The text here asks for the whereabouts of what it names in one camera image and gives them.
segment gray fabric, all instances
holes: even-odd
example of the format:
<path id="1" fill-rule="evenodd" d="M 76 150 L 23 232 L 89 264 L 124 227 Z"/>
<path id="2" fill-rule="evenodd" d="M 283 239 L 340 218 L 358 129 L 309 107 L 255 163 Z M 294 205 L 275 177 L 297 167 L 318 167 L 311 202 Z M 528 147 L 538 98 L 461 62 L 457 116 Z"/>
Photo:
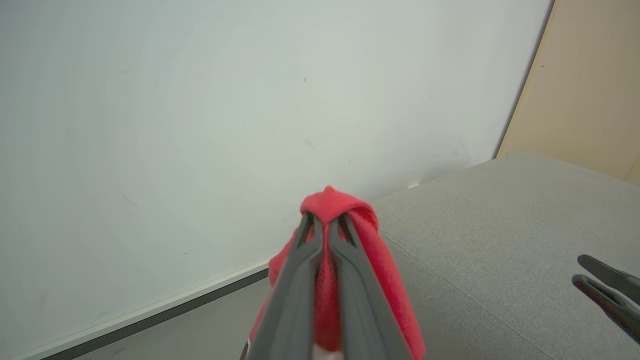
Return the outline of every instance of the gray fabric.
<path id="1" fill-rule="evenodd" d="M 592 255 L 640 275 L 640 188 L 532 154 L 373 202 L 427 359 L 640 359 L 571 284 Z"/>

